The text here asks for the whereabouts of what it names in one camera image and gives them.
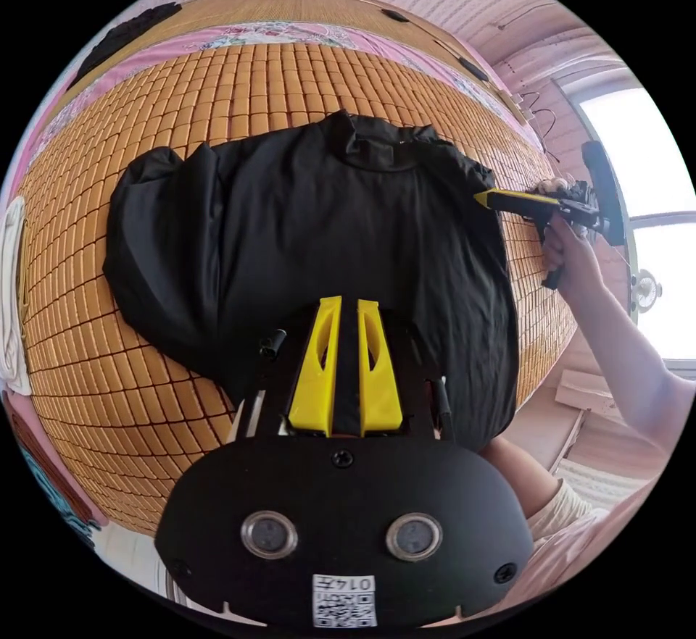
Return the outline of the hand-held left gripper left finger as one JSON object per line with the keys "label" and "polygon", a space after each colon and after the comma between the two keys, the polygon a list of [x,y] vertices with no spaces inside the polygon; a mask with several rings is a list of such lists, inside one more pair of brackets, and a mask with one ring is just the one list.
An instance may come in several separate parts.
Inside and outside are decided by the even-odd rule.
{"label": "hand-held left gripper left finger", "polygon": [[290,404],[293,430],[331,435],[341,304],[340,296],[319,301]]}

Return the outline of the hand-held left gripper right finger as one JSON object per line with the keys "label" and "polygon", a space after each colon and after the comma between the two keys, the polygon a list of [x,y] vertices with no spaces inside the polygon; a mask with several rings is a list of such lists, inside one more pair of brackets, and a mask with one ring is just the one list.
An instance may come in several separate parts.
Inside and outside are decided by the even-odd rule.
{"label": "hand-held left gripper right finger", "polygon": [[360,435],[391,433],[402,426],[402,408],[379,305],[357,302]]}

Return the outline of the person's right hand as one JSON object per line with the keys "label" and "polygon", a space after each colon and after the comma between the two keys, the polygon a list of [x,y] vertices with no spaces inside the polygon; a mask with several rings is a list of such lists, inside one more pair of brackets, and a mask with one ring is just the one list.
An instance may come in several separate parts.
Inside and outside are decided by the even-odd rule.
{"label": "person's right hand", "polygon": [[547,271],[560,271],[557,291],[569,306],[606,290],[592,246],[557,212],[544,229],[542,250]]}

